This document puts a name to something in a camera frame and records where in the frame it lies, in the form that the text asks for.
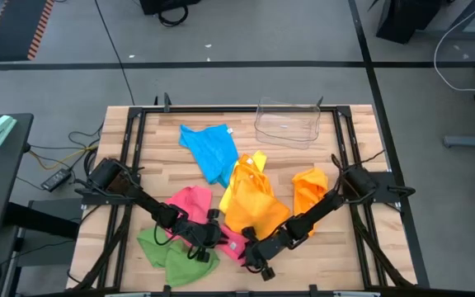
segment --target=gray carpet floor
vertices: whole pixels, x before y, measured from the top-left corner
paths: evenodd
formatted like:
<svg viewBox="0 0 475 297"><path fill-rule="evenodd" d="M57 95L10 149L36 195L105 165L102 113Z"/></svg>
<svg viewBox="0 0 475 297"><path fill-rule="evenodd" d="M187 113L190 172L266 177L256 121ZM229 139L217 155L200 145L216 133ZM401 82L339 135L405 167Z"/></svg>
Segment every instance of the gray carpet floor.
<svg viewBox="0 0 475 297"><path fill-rule="evenodd" d="M125 63L326 60L362 61L345 0L204 0L186 24L160 26L136 0L98 0ZM375 37L381 4L356 0L373 61L430 62L437 39L416 35L407 45ZM469 3L442 9L430 28L446 28ZM475 60L475 40L449 40L442 61ZM93 0L55 3L37 58L18 64L116 63ZM455 92L432 68L376 68L377 81L405 180L417 189L413 217L430 285L475 290L475 148L442 144L446 134L475 135L475 102ZM455 85L475 87L475 69L445 68ZM168 92L174 104L255 104L261 97L324 104L374 104L364 68L128 69L139 105ZM73 130L95 131L108 106L130 104L119 69L0 71L0 114L35 116L30 143L69 144ZM39 151L62 158L63 151ZM31 156L18 173L36 185L49 174ZM81 167L77 175L83 176ZM71 186L49 194L16 182L11 200L76 198ZM18 292L61 291L68 266L24 270Z"/></svg>

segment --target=white cable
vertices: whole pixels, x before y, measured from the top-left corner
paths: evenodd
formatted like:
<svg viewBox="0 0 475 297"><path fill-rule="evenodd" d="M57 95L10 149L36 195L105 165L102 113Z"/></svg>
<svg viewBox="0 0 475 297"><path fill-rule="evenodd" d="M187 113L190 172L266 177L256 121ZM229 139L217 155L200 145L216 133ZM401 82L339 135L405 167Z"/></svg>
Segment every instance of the white cable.
<svg viewBox="0 0 475 297"><path fill-rule="evenodd" d="M449 87L453 88L454 90L456 91L463 91L463 92L475 92L475 89L472 89L472 88L459 88L459 87L454 87L449 81L446 80L446 78L444 78L443 74L441 74L441 72L439 71L439 69L437 69L437 52L439 51L439 47L441 46L441 43L443 43L443 40L444 38L446 38L446 36L448 34L450 34L450 32L452 32L455 28L461 26L461 24L463 24L464 22L466 22L469 18L471 18L473 15L475 15L475 11L473 13L471 13L470 15L468 15L467 17L465 17L462 21L460 21L456 26L453 26L452 28L450 28L450 30L448 30L444 35L443 37L441 37L441 40L439 41L439 43L437 44L437 47L435 47L435 52L434 52L434 68L435 68L435 71L437 72L437 74L439 74L439 76L443 79L443 81L449 85Z"/></svg>

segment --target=wooden tabletop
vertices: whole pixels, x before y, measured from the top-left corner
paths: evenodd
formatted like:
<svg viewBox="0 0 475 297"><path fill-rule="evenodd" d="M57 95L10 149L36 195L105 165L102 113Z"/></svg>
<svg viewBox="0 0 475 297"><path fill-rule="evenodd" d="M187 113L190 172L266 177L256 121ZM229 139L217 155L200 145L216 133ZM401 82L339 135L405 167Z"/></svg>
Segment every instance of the wooden tabletop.
<svg viewBox="0 0 475 297"><path fill-rule="evenodd" d="M127 106L111 106L107 110L96 160L120 158L125 132ZM383 149L372 106L351 106L356 137L362 159L369 158ZM298 172L312 167L321 168L333 187L338 171L330 155L338 153L338 144L332 116L322 113L320 135L309 149L286 148L264 144L256 140L255 113L188 113L150 114L146 119L140 167L144 167L142 187L151 196L164 201L186 186L205 186L212 190L212 207L217 208L224 189L208 185L190 150L179 144L179 125L201 130L210 125L227 124L233 129L233 139L240 154L253 154L258 149L268 157L264 173L269 177L276 197L289 208L293 205L291 179ZM342 121L346 142L347 128ZM133 158L138 120L132 131L128 162ZM386 171L388 165L383 155L365 164L370 171ZM81 280L100 255L106 236L110 206L103 205L80 228L74 252L71 275ZM415 283L412 260L399 213L386 205L373 205L374 221L379 243L390 261L410 282ZM153 268L144 256L136 237L144 229L154 226L151 216L138 206L134 207L129 227L125 255L122 291L162 291L165 271ZM235 291L235 290L308 290L310 284L319 290L361 290L359 260L356 252L353 226L349 208L341 207L322 219L316 233L293 251L284 250L270 261L275 270L273 280L263 281L259 275L238 266L226 254L217 251L220 264L205 278L192 284L173 288L174 291ZM368 253L372 282L377 285L373 257ZM116 254L111 257L107 284L112 284ZM75 286L72 280L68 287Z"/></svg>

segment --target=plastic container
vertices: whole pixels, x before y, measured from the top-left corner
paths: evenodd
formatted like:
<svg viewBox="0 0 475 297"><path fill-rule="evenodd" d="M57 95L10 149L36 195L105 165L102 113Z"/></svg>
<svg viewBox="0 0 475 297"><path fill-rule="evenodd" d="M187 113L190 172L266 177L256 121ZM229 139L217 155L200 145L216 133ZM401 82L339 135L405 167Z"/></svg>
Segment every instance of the plastic container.
<svg viewBox="0 0 475 297"><path fill-rule="evenodd" d="M320 131L320 102L295 105L262 98L256 110L256 139L262 143L308 149Z"/></svg>

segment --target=cloth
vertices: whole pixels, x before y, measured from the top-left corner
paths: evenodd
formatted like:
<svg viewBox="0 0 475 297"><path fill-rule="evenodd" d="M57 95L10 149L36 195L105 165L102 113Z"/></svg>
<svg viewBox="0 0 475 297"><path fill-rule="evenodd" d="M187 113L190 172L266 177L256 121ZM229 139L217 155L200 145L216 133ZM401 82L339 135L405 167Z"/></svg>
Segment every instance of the cloth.
<svg viewBox="0 0 475 297"><path fill-rule="evenodd" d="M168 243L165 246L157 245L153 236L153 232L155 232L154 229L155 228L146 229L139 233L137 241L153 267L164 267L166 265L166 255L172 243ZM160 243L167 241L165 233L163 229L157 228L157 240Z"/></svg>
<svg viewBox="0 0 475 297"><path fill-rule="evenodd" d="M297 173L294 183L294 215L307 212L316 205L327 193L327 177L319 168ZM309 236L313 236L314 227Z"/></svg>
<svg viewBox="0 0 475 297"><path fill-rule="evenodd" d="M157 240L164 243L167 240L164 230L155 228L157 228ZM144 230L137 240L153 267L166 267L166 282L171 287L197 281L218 266L219 258L212 249L207 250L210 253L208 263L203 263L188 259L189 248L181 240L171 241L164 246L157 245L153 236L155 228Z"/></svg>
<svg viewBox="0 0 475 297"><path fill-rule="evenodd" d="M262 151L257 151L252 155L252 161L254 161L254 163L256 164L257 169L260 172L263 172L263 168L265 167L265 163L267 162L267 156ZM238 164L239 162L236 162L234 164L234 169L236 168ZM219 202L219 210L221 210L224 214L227 213L228 203L232 199L234 180L235 180L234 175L232 175L230 177L230 183L228 184L228 188L224 192L223 197L221 198L221 201Z"/></svg>
<svg viewBox="0 0 475 297"><path fill-rule="evenodd" d="M166 257L166 282L176 287L207 276L219 265L219 258L213 249L206 251L210 254L207 263L190 260L186 256L188 247L181 240L173 241Z"/></svg>
<svg viewBox="0 0 475 297"><path fill-rule="evenodd" d="M185 125L179 128L179 144L189 148L209 184L218 182L225 188L239 155L226 125L194 131Z"/></svg>
<svg viewBox="0 0 475 297"><path fill-rule="evenodd" d="M206 224L208 222L208 210L212 201L212 191L202 186L187 186L178 191L173 197L168 198L164 203L181 207L187 214L190 221Z"/></svg>
<svg viewBox="0 0 475 297"><path fill-rule="evenodd" d="M269 179L251 157L243 154L234 169L235 184L225 224L236 233L254 227L262 240L290 217L290 209L274 197Z"/></svg>
<svg viewBox="0 0 475 297"><path fill-rule="evenodd" d="M239 256L245 251L245 243L247 243L248 240L241 234L233 232L225 225L221 225L221 232L228 236L228 243L219 244L217 248L226 253L239 265L245 264L245 258L239 259Z"/></svg>

